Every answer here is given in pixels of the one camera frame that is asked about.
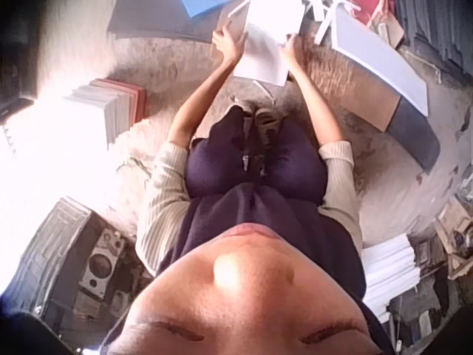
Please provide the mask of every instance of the stack of paper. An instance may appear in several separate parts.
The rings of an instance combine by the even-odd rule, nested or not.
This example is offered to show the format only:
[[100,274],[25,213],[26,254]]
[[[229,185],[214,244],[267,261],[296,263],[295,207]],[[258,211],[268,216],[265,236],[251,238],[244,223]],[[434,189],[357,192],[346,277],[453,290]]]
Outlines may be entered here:
[[414,249],[405,234],[382,244],[363,249],[361,253],[367,279],[363,302],[381,323],[389,320],[390,300],[415,287],[421,270],[415,265]]
[[77,134],[86,136],[82,139],[86,138],[88,146],[102,151],[143,119],[146,94],[135,85],[98,79],[65,99],[70,112],[69,131],[74,127]]
[[283,87],[289,68],[279,54],[287,35],[299,33],[305,5],[299,0],[251,0],[245,54],[235,76]]

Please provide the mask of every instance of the stack of books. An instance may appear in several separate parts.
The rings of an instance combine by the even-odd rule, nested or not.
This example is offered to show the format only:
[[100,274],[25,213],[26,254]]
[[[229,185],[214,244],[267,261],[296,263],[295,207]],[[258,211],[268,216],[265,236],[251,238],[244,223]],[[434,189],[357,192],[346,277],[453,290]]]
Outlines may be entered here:
[[68,121],[73,116],[75,128],[81,126],[77,133],[108,149],[116,137],[143,119],[146,91],[132,84],[97,79],[73,90],[65,99],[71,115]]

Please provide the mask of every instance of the sweater sleeve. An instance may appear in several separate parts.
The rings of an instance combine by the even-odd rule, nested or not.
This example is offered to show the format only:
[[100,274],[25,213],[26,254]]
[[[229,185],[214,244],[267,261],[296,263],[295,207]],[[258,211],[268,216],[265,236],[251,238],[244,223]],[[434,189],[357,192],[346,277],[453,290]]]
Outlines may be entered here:
[[363,236],[353,181],[354,163],[351,145],[347,141],[329,143],[320,148],[319,154],[325,160],[328,170],[327,192],[319,212],[336,220],[348,231],[360,254],[363,248]]
[[137,228],[136,252],[145,267],[156,275],[166,253],[177,240],[190,205],[184,182],[188,152],[166,142],[154,160]]

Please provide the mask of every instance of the hand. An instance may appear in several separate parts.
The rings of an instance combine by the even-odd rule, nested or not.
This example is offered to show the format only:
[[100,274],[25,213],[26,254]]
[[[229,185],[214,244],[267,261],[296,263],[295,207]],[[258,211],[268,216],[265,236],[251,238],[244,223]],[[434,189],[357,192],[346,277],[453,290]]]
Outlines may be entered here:
[[303,70],[304,49],[302,47],[301,37],[291,35],[286,44],[279,47],[279,52],[293,74],[295,71]]
[[222,52],[223,64],[236,66],[243,56],[248,33],[243,33],[240,38],[235,39],[228,31],[229,24],[226,24],[221,31],[214,31],[212,42]]

